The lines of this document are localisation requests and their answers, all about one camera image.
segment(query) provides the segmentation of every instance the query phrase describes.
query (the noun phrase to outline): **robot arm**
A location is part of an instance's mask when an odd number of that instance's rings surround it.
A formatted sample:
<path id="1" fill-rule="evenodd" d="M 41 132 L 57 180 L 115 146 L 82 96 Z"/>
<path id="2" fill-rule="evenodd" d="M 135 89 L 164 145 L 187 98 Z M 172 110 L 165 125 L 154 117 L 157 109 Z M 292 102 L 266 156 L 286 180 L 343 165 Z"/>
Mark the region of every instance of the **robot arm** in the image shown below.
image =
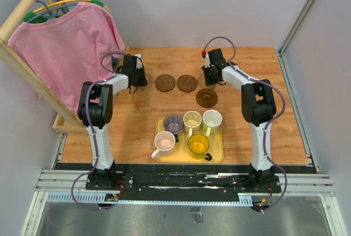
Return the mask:
<path id="1" fill-rule="evenodd" d="M 266 124 L 276 113 L 274 97 L 271 88 L 256 82 L 258 79 L 246 74 L 236 64 L 233 67 L 224 60 L 221 49 L 215 49 L 205 56 L 205 65 L 202 67 L 206 85 L 212 85 L 220 81 L 232 84 L 241 92 L 241 111 L 244 119 L 249 123 L 252 138 L 251 166 L 255 173 L 270 172 L 271 162 L 264 155 L 263 131 Z M 256 95 L 263 97 L 256 100 Z M 266 151 L 270 157 L 270 127 L 266 132 Z"/>
<path id="2" fill-rule="evenodd" d="M 92 183 L 91 189 L 108 188 L 116 182 L 115 161 L 110 150 L 109 123 L 112 119 L 114 104 L 113 95 L 131 86 L 146 86 L 148 82 L 145 70 L 140 61 L 141 54 L 124 56 L 123 65 L 119 68 L 120 73 L 114 74 L 109 80 L 96 84 L 89 94 L 89 117 L 95 134 L 89 125 L 86 114 L 86 97 L 92 82 L 85 82 L 82 87 L 80 103 L 78 106 L 78 118 L 83 121 L 89 133 L 93 149 L 93 163 L 96 168 L 88 179 Z"/>

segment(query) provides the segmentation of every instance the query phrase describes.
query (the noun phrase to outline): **gray wall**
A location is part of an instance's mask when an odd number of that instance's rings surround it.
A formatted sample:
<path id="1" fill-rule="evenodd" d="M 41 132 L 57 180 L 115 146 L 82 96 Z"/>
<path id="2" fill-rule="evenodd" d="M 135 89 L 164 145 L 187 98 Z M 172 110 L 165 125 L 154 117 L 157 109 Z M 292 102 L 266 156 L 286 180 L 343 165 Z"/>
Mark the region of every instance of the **gray wall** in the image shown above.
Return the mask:
<path id="1" fill-rule="evenodd" d="M 19 1 L 0 0 L 0 24 Z M 56 113 L 1 60 L 0 96 L 0 234 L 19 235 L 41 169 L 58 145 Z"/>
<path id="2" fill-rule="evenodd" d="M 101 0 L 131 46 L 204 46 L 230 37 L 238 46 L 280 47 L 306 0 Z M 228 45 L 225 41 L 214 46 Z"/>
<path id="3" fill-rule="evenodd" d="M 350 0 L 317 0 L 285 57 L 316 160 L 351 233 Z"/>

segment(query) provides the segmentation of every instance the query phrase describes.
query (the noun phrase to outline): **wooden rack frame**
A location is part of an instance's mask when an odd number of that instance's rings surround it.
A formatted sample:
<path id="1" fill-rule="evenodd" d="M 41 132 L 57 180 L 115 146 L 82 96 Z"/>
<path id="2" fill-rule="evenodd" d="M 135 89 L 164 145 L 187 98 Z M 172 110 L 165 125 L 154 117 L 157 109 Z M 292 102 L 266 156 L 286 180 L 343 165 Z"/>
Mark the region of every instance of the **wooden rack frame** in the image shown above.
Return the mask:
<path id="1" fill-rule="evenodd" d="M 60 133 L 87 133 L 82 122 L 74 115 L 47 85 L 32 71 L 23 59 L 7 44 L 22 19 L 36 0 L 21 0 L 4 24 L 0 27 L 0 57 L 7 63 L 31 88 L 46 100 L 58 113 L 53 128 Z"/>

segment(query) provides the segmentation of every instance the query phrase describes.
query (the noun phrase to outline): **wooden tabletop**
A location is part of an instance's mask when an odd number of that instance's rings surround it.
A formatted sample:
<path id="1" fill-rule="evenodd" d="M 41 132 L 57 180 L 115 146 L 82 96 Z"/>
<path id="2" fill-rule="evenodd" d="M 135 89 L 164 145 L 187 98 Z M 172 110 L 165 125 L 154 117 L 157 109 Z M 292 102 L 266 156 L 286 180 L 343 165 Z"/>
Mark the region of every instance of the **wooden tabletop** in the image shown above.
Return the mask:
<path id="1" fill-rule="evenodd" d="M 176 80 L 184 74 L 199 78 L 204 59 L 202 48 L 132 48 L 131 54 L 141 53 L 146 73 L 155 80 L 161 74 L 170 74 Z M 231 48 L 222 48 L 225 58 L 233 54 Z M 233 60 L 253 77 L 267 78 L 287 100 L 286 111 L 273 123 L 271 129 L 271 153 L 278 164 L 307 164 L 307 157 L 295 121 L 292 107 L 282 78 L 274 48 L 238 48 Z M 206 108 L 196 102 L 196 94 L 181 92 L 175 87 L 170 92 L 160 92 L 151 87 L 128 90 L 118 94 L 114 115 L 110 123 L 111 152 L 116 162 L 156 163 L 150 155 L 154 151 L 156 121 L 168 114 L 181 117 L 195 110 L 203 114 Z M 232 85 L 214 88 L 218 95 L 218 110 L 223 115 L 222 134 L 224 160 L 222 164 L 247 164 L 251 161 L 252 145 L 248 123 L 241 114 L 241 93 Z M 277 113 L 282 101 L 274 93 Z M 92 148 L 87 135 L 69 134 L 61 162 L 91 162 Z"/>

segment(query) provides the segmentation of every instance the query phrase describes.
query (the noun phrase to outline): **pink shirt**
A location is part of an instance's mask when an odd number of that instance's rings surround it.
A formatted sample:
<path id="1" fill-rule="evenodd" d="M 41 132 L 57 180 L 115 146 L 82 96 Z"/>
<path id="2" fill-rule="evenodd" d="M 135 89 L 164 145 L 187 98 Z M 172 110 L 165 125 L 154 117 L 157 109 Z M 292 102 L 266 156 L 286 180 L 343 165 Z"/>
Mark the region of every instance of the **pink shirt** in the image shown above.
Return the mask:
<path id="1" fill-rule="evenodd" d="M 79 2 L 67 14 L 46 23 L 22 23 L 9 45 L 75 113 L 83 83 L 111 76 L 100 65 L 102 56 L 124 52 L 111 14 L 87 2 Z M 106 57 L 104 64 L 112 69 L 111 57 Z"/>

